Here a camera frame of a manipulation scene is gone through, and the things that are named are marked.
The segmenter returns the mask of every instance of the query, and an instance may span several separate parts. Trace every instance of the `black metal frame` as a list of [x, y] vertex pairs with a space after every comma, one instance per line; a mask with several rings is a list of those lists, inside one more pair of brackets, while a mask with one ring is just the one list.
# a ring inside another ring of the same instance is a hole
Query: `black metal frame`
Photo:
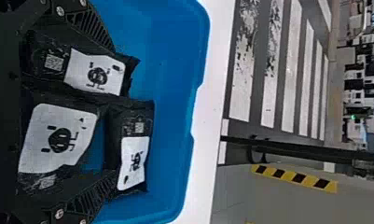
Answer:
[[46, 0], [27, 0], [14, 11], [0, 11], [0, 210], [15, 203], [21, 150], [20, 42], [48, 8]]
[[[339, 164], [353, 164], [353, 161], [374, 161], [374, 153], [367, 151], [352, 151], [334, 147], [316, 147], [291, 143], [272, 142], [230, 136], [221, 136], [221, 141], [254, 147], [255, 151], [280, 156], [295, 157], [315, 161], [328, 161]], [[250, 147], [240, 147], [241, 150], [252, 150]]]

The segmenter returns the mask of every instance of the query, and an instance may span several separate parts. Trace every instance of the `blue plastic bin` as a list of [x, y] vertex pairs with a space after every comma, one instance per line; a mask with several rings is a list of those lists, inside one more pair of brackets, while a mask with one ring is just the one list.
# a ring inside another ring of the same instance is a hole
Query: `blue plastic bin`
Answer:
[[[182, 210], [193, 148], [190, 134], [202, 82], [209, 19], [196, 0], [93, 0], [118, 51], [138, 57], [131, 97], [155, 101], [148, 193], [106, 204], [96, 223], [167, 223]], [[103, 133], [92, 144], [97, 158]]]

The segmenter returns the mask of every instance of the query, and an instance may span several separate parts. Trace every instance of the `printed logo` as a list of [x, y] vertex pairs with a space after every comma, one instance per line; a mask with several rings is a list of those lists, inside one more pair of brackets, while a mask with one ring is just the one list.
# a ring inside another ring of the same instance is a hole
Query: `printed logo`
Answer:
[[111, 57], [85, 55], [71, 49], [64, 82], [83, 91], [119, 95], [125, 64]]
[[145, 181], [144, 164], [149, 148], [149, 137], [124, 137], [121, 141], [122, 165], [118, 190], [129, 189]]
[[71, 108], [41, 104], [30, 119], [19, 172], [45, 174], [76, 165], [90, 144], [97, 116]]

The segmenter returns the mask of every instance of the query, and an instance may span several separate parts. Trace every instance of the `black pole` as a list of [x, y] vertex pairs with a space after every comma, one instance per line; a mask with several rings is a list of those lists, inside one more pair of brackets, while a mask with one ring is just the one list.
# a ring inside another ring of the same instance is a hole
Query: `black pole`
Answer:
[[355, 47], [362, 46], [362, 45], [365, 45], [365, 44], [357, 44], [357, 45], [351, 45], [351, 46], [348, 46], [348, 45], [337, 46], [337, 49], [355, 48]]
[[353, 160], [374, 161], [374, 153], [367, 151], [352, 151], [334, 147], [305, 146], [230, 136], [221, 136], [221, 141], [255, 147], [257, 152], [307, 160], [328, 161], [339, 164], [352, 164]]

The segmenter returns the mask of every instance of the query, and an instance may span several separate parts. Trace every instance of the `white stripe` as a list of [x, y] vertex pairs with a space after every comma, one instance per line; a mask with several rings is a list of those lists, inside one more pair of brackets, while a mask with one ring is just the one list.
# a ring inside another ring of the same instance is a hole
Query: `white stripe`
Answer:
[[321, 46], [318, 40], [315, 55], [314, 93], [312, 100], [312, 138], [317, 138], [318, 134], [318, 108], [320, 104], [321, 65], [323, 60], [323, 46]]
[[[229, 120], [222, 119], [221, 135], [228, 136]], [[218, 164], [225, 164], [227, 156], [227, 142], [219, 143]]]
[[261, 125], [270, 128], [273, 128], [274, 125], [274, 112], [276, 109], [283, 5], [284, 0], [273, 0], [270, 6], [270, 17], [274, 18], [274, 20], [269, 27], [268, 62], [265, 73], [261, 117]]
[[335, 163], [324, 162], [324, 171], [329, 173], [335, 173]]
[[300, 20], [302, 6], [298, 0], [291, 5], [291, 18], [288, 34], [288, 52], [286, 57], [285, 88], [283, 101], [282, 130], [294, 131], [295, 97], [297, 92], [298, 52], [300, 36]]
[[236, 41], [229, 117], [248, 122], [250, 120], [251, 93], [254, 77], [254, 38], [257, 27], [258, 8], [242, 9], [241, 28]]
[[331, 20], [332, 20], [332, 13], [331, 9], [329, 8], [329, 4], [327, 0], [318, 0], [318, 4], [320, 5], [321, 11], [324, 15], [324, 20], [326, 20], [326, 26], [328, 30], [331, 30]]
[[321, 99], [321, 124], [320, 124], [320, 140], [324, 141], [326, 134], [326, 87], [328, 82], [328, 58], [324, 55], [324, 74], [323, 74], [323, 94]]
[[299, 134], [308, 135], [309, 101], [312, 79], [312, 44], [314, 30], [309, 21], [306, 23], [305, 61], [303, 64], [302, 98], [300, 102]]

